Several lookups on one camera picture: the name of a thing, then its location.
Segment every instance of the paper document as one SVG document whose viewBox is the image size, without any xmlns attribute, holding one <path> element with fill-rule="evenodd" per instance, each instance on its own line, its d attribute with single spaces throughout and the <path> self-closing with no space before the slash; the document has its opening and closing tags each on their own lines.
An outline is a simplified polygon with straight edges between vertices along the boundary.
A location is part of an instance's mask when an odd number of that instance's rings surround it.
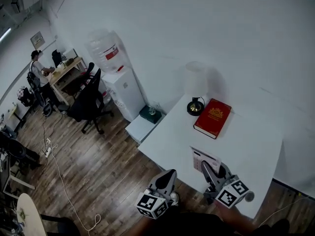
<svg viewBox="0 0 315 236">
<path fill-rule="evenodd" d="M 202 161 L 206 161 L 217 174 L 219 173 L 220 165 L 221 165 L 220 158 L 208 152 L 202 152 L 192 146 L 190 147 L 191 147 L 192 156 L 193 156 L 193 167 L 196 170 L 202 172 L 201 163 Z"/>
</svg>

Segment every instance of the backpack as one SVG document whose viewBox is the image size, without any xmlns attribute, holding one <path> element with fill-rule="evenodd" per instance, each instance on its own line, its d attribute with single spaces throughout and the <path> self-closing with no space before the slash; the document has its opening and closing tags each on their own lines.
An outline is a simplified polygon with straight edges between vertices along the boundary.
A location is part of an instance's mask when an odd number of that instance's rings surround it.
<svg viewBox="0 0 315 236">
<path fill-rule="evenodd" d="M 28 72 L 28 76 L 27 76 L 27 81 L 30 85 L 30 87 L 32 88 L 32 90 L 36 90 L 39 88 L 40 86 L 40 80 L 39 78 L 37 78 L 35 76 L 35 74 L 33 73 L 33 65 L 34 65 L 34 62 L 31 64 L 31 67 L 29 68 L 29 72 Z"/>
<path fill-rule="evenodd" d="M 23 89 L 23 96 L 18 97 L 25 107 L 30 107 L 34 103 L 34 95 L 27 88 Z"/>
</svg>

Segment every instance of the black chair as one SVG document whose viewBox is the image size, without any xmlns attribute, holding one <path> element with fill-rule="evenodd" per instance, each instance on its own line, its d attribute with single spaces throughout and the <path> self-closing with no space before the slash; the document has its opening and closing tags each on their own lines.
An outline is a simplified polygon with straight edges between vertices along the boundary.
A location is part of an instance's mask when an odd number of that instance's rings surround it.
<svg viewBox="0 0 315 236">
<path fill-rule="evenodd" d="M 51 55 L 55 66 L 57 67 L 62 62 L 61 53 L 57 52 L 57 50 L 54 50 Z"/>
<path fill-rule="evenodd" d="M 103 115 L 110 115 L 111 117 L 114 116 L 112 111 L 102 112 L 105 104 L 103 102 L 102 94 L 98 91 L 99 82 L 100 69 L 82 90 L 67 113 L 69 117 L 74 118 L 77 122 L 80 122 L 81 120 L 87 121 L 81 130 L 83 134 L 86 133 L 85 128 L 91 124 L 91 121 L 94 122 L 99 134 L 104 134 L 104 131 L 98 128 L 96 118 Z"/>
<path fill-rule="evenodd" d="M 10 139 L 5 133 L 0 132 L 0 151 L 7 152 L 10 155 L 10 166 L 12 167 L 16 161 L 19 161 L 19 169 L 22 172 L 23 164 L 30 165 L 31 169 L 39 167 L 39 155 L 24 147 L 15 139 Z"/>
<path fill-rule="evenodd" d="M 84 84 L 86 86 L 87 80 L 91 79 L 93 77 L 93 75 L 90 75 L 93 68 L 94 68 L 94 63 L 91 62 L 89 64 L 88 70 L 84 74 L 82 74 L 82 75 L 76 77 L 75 79 L 73 79 L 72 81 L 70 81 L 61 90 L 65 93 L 67 93 L 68 95 L 72 96 L 74 98 L 74 100 L 76 100 L 75 96 L 81 90 L 81 85 Z"/>
</svg>

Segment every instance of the power cord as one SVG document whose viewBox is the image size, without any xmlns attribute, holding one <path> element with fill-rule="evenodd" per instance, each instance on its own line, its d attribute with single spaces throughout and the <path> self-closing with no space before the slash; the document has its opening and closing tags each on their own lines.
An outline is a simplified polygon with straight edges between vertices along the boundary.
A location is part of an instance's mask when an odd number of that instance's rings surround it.
<svg viewBox="0 0 315 236">
<path fill-rule="evenodd" d="M 63 114 L 61 114 L 61 118 L 59 119 L 59 121 L 57 121 L 53 127 L 53 132 L 50 134 L 50 136 L 53 135 L 54 131 L 55 131 L 55 127 L 56 125 L 62 120 L 63 118 Z M 45 121 L 43 121 L 42 123 L 42 127 L 43 127 L 43 130 L 44 130 L 44 133 L 43 133 L 43 136 L 44 136 L 44 139 L 40 140 L 40 142 L 37 145 L 40 145 L 39 147 L 39 151 L 46 157 L 46 145 L 45 145 L 45 140 L 46 140 L 46 137 L 45 137 L 45 133 L 46 133 L 46 130 L 45 130 L 45 127 L 44 127 L 44 123 L 46 122 L 47 119 L 45 119 Z M 46 157 L 46 163 L 44 165 L 44 168 L 47 166 L 48 164 L 48 157 Z"/>
<path fill-rule="evenodd" d="M 200 97 L 203 100 L 203 105 L 206 106 L 205 99 Z"/>
<path fill-rule="evenodd" d="M 299 201 L 301 201 L 301 200 L 303 200 L 303 199 L 308 199 L 309 197 L 310 197 L 310 196 L 301 198 L 301 199 L 299 199 L 299 200 L 297 200 L 297 201 L 295 201 L 295 202 L 293 202 L 293 203 L 287 205 L 286 207 L 284 207 L 284 208 L 282 208 L 282 209 L 280 209 L 280 210 L 277 210 L 276 212 L 272 213 L 264 222 L 262 222 L 262 223 L 259 225 L 259 227 L 261 227 L 268 219 L 270 219 L 270 218 L 271 218 L 274 214 L 276 214 L 277 212 L 282 211 L 282 210 L 284 210 L 285 208 L 287 208 L 287 207 L 289 207 L 289 206 L 291 206 L 291 205 L 293 205 L 293 204 L 295 204 L 295 203 L 297 203 L 297 202 L 299 202 Z"/>
<path fill-rule="evenodd" d="M 54 155 L 54 148 L 57 148 L 57 147 L 58 147 L 58 144 L 53 147 L 52 141 L 50 140 L 50 138 L 47 138 L 46 146 L 48 146 L 49 148 L 51 148 L 51 154 L 53 155 L 54 160 L 55 160 L 55 162 L 56 162 L 56 165 L 57 165 L 57 168 L 58 168 L 59 177 L 60 177 L 60 179 L 61 179 L 61 181 L 62 181 L 62 183 L 63 183 L 63 189 L 64 189 L 64 192 L 65 192 L 65 195 L 67 196 L 69 203 L 70 203 L 71 206 L 73 207 L 74 212 L 75 212 L 75 214 L 77 215 L 77 217 L 78 217 L 78 219 L 79 219 L 81 225 L 82 225 L 83 228 L 88 232 L 88 234 L 89 234 L 89 236 L 90 236 L 90 231 L 93 230 L 93 229 L 97 226 L 97 224 L 101 221 L 102 217 L 101 217 L 100 214 L 96 214 L 96 215 L 95 215 L 95 218 L 94 218 L 95 225 L 94 225 L 91 229 L 87 229 L 87 228 L 83 225 L 83 223 L 82 223 L 82 221 L 81 221 L 81 219 L 80 219 L 80 217 L 79 217 L 79 215 L 78 215 L 78 213 L 77 213 L 77 211 L 76 211 L 76 209 L 75 209 L 73 203 L 71 202 L 71 200 L 70 200 L 70 198 L 69 198 L 69 196 L 68 196 L 68 194 L 67 194 L 67 190 L 65 189 L 65 184 L 64 184 L 63 178 L 62 178 L 61 173 L 60 173 L 60 168 L 59 168 L 57 159 L 56 159 L 56 157 L 55 157 L 55 155 Z"/>
</svg>

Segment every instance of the white lamp shade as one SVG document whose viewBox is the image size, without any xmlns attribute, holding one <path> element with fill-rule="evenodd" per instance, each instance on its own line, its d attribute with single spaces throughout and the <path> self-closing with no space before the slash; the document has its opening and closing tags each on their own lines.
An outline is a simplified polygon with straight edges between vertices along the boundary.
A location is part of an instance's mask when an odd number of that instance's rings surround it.
<svg viewBox="0 0 315 236">
<path fill-rule="evenodd" d="M 197 61 L 190 62 L 185 69 L 185 93 L 191 97 L 202 97 L 208 93 L 206 65 Z"/>
</svg>

